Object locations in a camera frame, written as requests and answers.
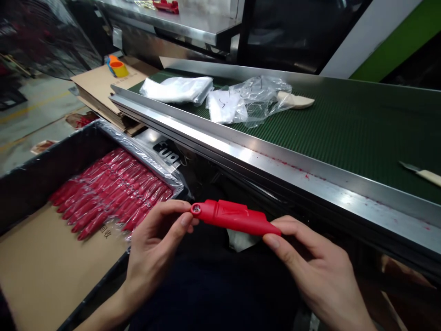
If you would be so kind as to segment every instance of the left hand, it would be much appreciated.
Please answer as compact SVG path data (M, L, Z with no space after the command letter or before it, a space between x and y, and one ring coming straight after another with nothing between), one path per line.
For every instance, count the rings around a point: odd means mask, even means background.
M190 208L186 201L160 202L134 231L127 278L120 289L125 305L133 310L157 289L182 238L199 224Z

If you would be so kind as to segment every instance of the conveyor belt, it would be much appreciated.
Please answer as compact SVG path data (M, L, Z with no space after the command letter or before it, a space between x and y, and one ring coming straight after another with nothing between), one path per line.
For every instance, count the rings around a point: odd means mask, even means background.
M198 75L166 69L150 78L162 82L176 76ZM235 83L214 80L216 88ZM139 93L141 85L130 91ZM434 118L408 109L342 101L341 96L313 95L296 86L293 90L315 99L315 104L308 110L275 114L257 128L230 127L441 205L441 188L398 165L401 160L441 174L441 112ZM205 104L173 106L209 119Z

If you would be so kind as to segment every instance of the yellow cup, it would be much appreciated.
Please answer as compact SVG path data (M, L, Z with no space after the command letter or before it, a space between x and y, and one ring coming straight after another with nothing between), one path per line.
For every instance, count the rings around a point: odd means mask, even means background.
M129 71L125 67L124 63L118 60L115 56L110 56L109 67L117 77L125 77L129 75Z

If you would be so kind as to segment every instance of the white plastic bag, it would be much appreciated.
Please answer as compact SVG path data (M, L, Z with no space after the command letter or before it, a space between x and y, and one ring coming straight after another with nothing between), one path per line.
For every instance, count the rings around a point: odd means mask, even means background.
M244 123L246 127L257 127L267 117L290 108L285 102L285 97L278 100L277 94L283 91L290 95L292 86L278 77L252 77L243 83L230 86L229 90L242 97L242 102L239 102L237 107L245 107L247 110L248 118Z
M173 77L164 80L161 84L146 78L139 92L145 97L164 103L192 102L200 106L212 89L211 77Z
M210 119L215 123L241 123L248 118L243 99L236 92L211 91L208 93L205 107L210 110Z

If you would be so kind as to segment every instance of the green wall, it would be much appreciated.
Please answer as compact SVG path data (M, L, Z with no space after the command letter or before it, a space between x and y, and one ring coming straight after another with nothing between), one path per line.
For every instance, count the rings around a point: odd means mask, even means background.
M381 81L440 31L441 0L423 0L351 79Z

